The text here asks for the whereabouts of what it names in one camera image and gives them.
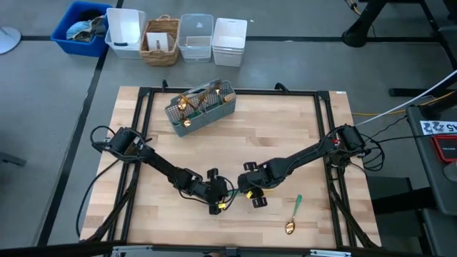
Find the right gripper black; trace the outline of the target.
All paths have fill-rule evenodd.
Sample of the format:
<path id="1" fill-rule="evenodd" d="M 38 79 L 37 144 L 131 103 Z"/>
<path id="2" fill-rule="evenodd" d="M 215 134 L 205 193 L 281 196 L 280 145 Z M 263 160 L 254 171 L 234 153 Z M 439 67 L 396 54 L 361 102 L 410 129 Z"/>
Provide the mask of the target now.
<path id="1" fill-rule="evenodd" d="M 258 167 L 257 163 L 246 162 L 243 164 L 244 173 L 241 173 L 237 178 L 238 189 L 241 193 L 247 194 L 255 188 L 272 189 L 272 177 L 270 171 L 264 167 Z M 262 208 L 268 205 L 265 197 L 252 199 L 254 208 Z"/>

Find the white printed label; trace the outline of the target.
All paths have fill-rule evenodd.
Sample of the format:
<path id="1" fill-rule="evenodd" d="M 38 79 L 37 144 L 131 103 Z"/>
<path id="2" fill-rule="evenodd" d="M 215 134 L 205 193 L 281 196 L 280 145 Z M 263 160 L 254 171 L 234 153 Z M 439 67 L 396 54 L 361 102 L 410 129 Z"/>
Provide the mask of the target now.
<path id="1" fill-rule="evenodd" d="M 457 133 L 457 121 L 420 121 L 424 135 Z"/>

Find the black aluminium table frame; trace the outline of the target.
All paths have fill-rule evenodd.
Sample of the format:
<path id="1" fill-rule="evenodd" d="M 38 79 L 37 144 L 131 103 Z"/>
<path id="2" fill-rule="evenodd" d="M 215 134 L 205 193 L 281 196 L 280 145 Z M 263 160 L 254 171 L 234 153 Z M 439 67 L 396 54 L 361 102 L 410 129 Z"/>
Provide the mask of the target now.
<path id="1" fill-rule="evenodd" d="M 246 162 L 289 156 L 316 143 L 329 130 L 328 110 L 336 124 L 352 123 L 345 93 L 239 89 L 236 94 L 231 115 L 179 137 L 164 111 L 176 90 L 158 90 L 142 100 L 137 127 L 147 132 L 149 145 L 172 164 L 201 175 L 217 168 L 235 181 Z M 138 175 L 133 206 L 122 209 L 115 239 L 211 250 L 218 246 L 335 248 L 337 239 L 349 243 L 345 220 L 331 217 L 320 159 L 294 171 L 274 188 L 267 206 L 254 208 L 240 194 L 227 211 L 216 216 L 202 203 L 180 197 L 166 177 L 150 166 L 142 165 Z M 299 194 L 303 200 L 295 217 L 296 229 L 287 235 L 285 225 Z"/>

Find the blue plastic bin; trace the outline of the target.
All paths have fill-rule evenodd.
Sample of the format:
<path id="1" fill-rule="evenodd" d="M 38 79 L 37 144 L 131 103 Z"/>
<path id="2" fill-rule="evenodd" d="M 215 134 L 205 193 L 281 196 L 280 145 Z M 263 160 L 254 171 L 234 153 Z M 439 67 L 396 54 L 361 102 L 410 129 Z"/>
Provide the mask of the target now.
<path id="1" fill-rule="evenodd" d="M 104 41 L 105 36 L 94 36 L 89 42 L 82 42 L 67 40 L 66 32 L 80 19 L 80 16 L 84 11 L 99 11 L 102 14 L 106 14 L 108 8 L 111 8 L 111 5 L 87 1 L 74 1 L 52 32 L 50 39 L 56 42 L 67 54 L 100 57 L 108 48 L 108 45 Z"/>

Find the black desk leg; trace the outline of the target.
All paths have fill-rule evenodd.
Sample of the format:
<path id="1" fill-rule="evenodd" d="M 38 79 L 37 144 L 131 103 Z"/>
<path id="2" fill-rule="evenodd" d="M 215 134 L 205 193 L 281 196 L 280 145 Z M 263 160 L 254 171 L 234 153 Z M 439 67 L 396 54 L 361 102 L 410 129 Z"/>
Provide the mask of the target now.
<path id="1" fill-rule="evenodd" d="M 363 11 L 359 11 L 355 0 L 344 0 L 349 9 L 358 14 L 358 19 L 343 32 L 341 39 L 347 46 L 354 48 L 365 46 L 367 43 L 368 30 L 372 23 L 381 13 L 387 0 L 368 0 Z"/>

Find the red-edged black device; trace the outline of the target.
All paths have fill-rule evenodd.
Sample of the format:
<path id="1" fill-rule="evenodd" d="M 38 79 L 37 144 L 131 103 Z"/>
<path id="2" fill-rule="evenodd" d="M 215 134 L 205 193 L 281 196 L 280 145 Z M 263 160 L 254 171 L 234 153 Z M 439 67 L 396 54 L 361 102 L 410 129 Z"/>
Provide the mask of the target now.
<path id="1" fill-rule="evenodd" d="M 457 136 L 433 136 L 431 143 L 440 161 L 445 163 L 457 161 Z"/>

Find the grey mesh cutlery caddy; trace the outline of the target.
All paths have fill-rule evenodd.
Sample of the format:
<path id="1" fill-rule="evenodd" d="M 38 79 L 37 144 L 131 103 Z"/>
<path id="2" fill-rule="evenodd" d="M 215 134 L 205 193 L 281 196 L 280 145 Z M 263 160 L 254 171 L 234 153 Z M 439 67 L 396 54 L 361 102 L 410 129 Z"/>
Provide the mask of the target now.
<path id="1" fill-rule="evenodd" d="M 218 97 L 214 91 L 214 85 L 217 81 L 222 82 L 220 97 Z M 198 107 L 199 96 L 206 88 L 210 88 L 211 92 L 209 94 L 209 103 L 206 106 L 206 110 L 202 111 Z M 183 94 L 187 96 L 192 101 L 192 104 L 197 108 L 196 111 L 194 111 L 189 105 L 187 105 L 185 111 L 180 111 L 177 106 L 178 101 L 181 98 L 179 95 L 170 100 L 170 104 L 164 109 L 164 111 L 172 128 L 176 132 L 176 135 L 184 137 L 232 114 L 235 111 L 236 99 L 227 103 L 224 103 L 223 101 L 224 96 L 232 93 L 235 93 L 235 91 L 229 81 L 216 79 L 183 92 Z M 187 128 L 184 127 L 181 122 L 183 119 L 190 119 L 191 125 Z"/>

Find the stacked white plastic bins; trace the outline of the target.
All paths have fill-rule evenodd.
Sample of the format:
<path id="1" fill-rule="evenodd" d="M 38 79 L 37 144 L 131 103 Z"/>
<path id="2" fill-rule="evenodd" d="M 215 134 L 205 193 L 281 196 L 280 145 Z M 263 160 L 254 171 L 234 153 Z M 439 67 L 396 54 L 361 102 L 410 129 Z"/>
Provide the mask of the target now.
<path id="1" fill-rule="evenodd" d="M 246 45 L 247 20 L 217 18 L 212 39 L 214 62 L 239 67 Z"/>

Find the small white paper box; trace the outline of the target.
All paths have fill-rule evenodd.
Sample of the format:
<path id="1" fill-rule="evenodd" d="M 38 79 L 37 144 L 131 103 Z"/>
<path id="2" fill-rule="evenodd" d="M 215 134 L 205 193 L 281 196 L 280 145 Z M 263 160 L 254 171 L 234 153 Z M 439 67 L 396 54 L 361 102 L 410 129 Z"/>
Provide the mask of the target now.
<path id="1" fill-rule="evenodd" d="M 165 32 L 148 32 L 146 39 L 149 51 L 170 52 L 175 43 L 171 35 Z"/>

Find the white round stand base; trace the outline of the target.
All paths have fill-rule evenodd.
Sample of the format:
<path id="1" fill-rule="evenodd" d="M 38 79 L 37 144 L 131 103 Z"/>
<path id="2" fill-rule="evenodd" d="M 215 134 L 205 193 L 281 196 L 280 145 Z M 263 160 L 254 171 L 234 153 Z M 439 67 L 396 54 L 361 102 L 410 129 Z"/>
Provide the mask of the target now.
<path id="1" fill-rule="evenodd" d="M 14 49 L 21 40 L 21 32 L 10 26 L 0 26 L 0 54 Z"/>

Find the woven wicker basket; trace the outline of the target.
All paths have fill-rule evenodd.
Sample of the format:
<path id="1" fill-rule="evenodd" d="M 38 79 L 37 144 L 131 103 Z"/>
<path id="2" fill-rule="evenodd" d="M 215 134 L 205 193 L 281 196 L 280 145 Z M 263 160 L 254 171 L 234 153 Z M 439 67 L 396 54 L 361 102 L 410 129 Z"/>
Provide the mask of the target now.
<path id="1" fill-rule="evenodd" d="M 151 66 L 172 66 L 176 63 L 179 48 L 178 48 L 178 36 L 179 36 L 179 19 L 171 18 L 169 15 L 161 15 L 157 19 L 150 19 L 146 22 L 145 29 L 142 33 L 141 44 L 139 47 L 139 53 L 141 58 Z M 165 32 L 169 33 L 174 39 L 174 47 L 170 52 L 163 51 L 149 51 L 147 45 L 146 34 L 148 32 Z"/>

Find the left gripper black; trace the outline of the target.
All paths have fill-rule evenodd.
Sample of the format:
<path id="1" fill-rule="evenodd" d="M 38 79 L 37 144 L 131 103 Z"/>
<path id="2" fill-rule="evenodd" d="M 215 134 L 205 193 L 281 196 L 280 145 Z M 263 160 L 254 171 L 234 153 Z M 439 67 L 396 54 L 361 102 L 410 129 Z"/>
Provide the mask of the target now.
<path id="1" fill-rule="evenodd" d="M 228 195 L 228 188 L 226 180 L 222 176 L 218 176 L 219 170 L 217 168 L 211 168 L 207 171 L 206 175 L 211 178 L 209 181 L 204 181 L 202 197 L 209 204 L 209 214 L 218 215 L 221 212 L 221 208 L 218 203 L 222 202 L 223 199 Z"/>

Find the clear plastic bin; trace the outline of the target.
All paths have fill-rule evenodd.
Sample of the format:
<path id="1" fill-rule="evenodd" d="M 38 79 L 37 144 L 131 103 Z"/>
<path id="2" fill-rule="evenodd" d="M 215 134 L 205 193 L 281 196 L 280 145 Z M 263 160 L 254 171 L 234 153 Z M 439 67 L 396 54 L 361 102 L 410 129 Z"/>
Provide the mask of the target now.
<path id="1" fill-rule="evenodd" d="M 210 14 L 183 14 L 178 47 L 185 62 L 210 62 L 214 18 Z"/>

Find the black desk foot bar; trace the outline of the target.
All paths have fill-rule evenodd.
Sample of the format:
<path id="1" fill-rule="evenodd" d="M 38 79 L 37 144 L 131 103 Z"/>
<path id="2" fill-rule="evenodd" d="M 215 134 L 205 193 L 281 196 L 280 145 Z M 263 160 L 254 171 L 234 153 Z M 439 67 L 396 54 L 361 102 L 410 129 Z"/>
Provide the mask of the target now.
<path id="1" fill-rule="evenodd" d="M 416 97 L 424 93 L 425 89 L 402 89 L 402 88 L 392 88 L 388 90 L 389 96 L 392 97 Z M 425 94 L 425 96 L 440 97 L 449 93 L 452 93 L 453 89 L 443 89 L 438 90 L 434 89 Z"/>

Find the grey furniture foot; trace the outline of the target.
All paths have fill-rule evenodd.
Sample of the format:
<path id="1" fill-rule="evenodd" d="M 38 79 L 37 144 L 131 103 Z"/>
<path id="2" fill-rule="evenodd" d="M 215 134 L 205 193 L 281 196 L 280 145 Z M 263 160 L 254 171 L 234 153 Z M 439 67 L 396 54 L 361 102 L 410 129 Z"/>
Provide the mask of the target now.
<path id="1" fill-rule="evenodd" d="M 26 160 L 13 156 L 9 153 L 5 153 L 0 151 L 0 162 L 2 163 L 12 163 L 17 166 L 25 166 L 26 165 Z"/>

